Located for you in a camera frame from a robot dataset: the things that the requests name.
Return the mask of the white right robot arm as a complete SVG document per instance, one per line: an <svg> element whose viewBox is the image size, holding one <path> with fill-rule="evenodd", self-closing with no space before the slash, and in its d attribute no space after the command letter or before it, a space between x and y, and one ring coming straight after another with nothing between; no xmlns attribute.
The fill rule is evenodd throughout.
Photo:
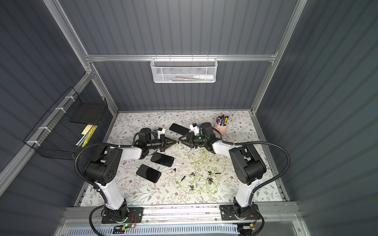
<svg viewBox="0 0 378 236"><path fill-rule="evenodd" d="M179 141L189 148L205 148L213 154L221 154L231 159L236 177L239 180L239 188L233 199L232 210L229 212L237 219L245 219L252 210L254 194L263 186L279 179L290 166L290 155L281 146L265 142L228 142L223 140L219 130L210 123L203 123L200 132L189 131L179 138ZM257 152L255 145L272 146L284 153L286 165L284 169L271 179L260 183L267 167Z"/></svg>

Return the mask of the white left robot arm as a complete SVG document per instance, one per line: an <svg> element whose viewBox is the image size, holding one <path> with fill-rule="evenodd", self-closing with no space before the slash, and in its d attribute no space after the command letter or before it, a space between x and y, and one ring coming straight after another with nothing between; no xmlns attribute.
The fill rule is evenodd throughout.
<svg viewBox="0 0 378 236"><path fill-rule="evenodd" d="M128 160L144 159L150 150L166 151L169 147L177 144L176 140L167 138L164 129L152 131L143 128L133 137L131 145L116 145L99 143L86 146L74 158L74 168L81 179L100 193L104 200L104 216L114 222L123 223L131 216L127 201L121 195L115 176L120 162ZM95 148L95 155L90 159L84 172L79 170L79 159L84 152Z"/></svg>

